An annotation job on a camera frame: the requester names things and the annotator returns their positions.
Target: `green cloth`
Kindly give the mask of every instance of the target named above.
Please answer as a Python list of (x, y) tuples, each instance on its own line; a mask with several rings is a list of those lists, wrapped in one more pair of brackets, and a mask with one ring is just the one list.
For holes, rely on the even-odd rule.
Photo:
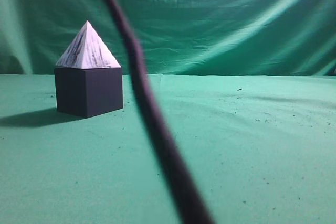
[[(119, 0), (151, 74), (324, 75), (336, 0)], [(0, 73), (52, 74), (89, 20), (128, 73), (102, 0), (0, 0)]]
[[(149, 78), (217, 223), (336, 221), (336, 77)], [(179, 223), (128, 76), (89, 119), (56, 112), (53, 76), (0, 90), (1, 224)]]

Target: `cube face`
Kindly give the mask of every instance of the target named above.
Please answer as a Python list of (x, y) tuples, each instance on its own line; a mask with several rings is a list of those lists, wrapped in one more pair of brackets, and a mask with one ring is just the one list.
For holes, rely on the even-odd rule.
[(55, 69), (57, 111), (84, 118), (123, 108), (122, 69)]
[(95, 116), (123, 108), (122, 69), (85, 71), (87, 114)]

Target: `black wire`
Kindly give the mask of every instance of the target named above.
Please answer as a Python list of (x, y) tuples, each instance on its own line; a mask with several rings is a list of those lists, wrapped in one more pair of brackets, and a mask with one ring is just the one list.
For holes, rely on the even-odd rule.
[(142, 48), (117, 0), (105, 2), (126, 47), (134, 96), (180, 219), (183, 223), (213, 223), (154, 99)]

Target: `green backdrop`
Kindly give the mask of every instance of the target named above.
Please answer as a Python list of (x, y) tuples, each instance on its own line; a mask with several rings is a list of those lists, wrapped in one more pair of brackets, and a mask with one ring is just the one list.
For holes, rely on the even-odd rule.
[[(149, 73), (327, 74), (336, 0), (119, 0)], [(102, 0), (0, 0), (0, 73), (52, 74), (89, 20), (127, 74)]]

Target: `blurry cord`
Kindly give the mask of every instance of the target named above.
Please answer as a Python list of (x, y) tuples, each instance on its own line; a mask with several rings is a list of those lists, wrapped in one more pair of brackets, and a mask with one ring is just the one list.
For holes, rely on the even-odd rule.
[(183, 223), (213, 223), (154, 99), (140, 43), (117, 0), (105, 2), (126, 47), (134, 96), (180, 219)]

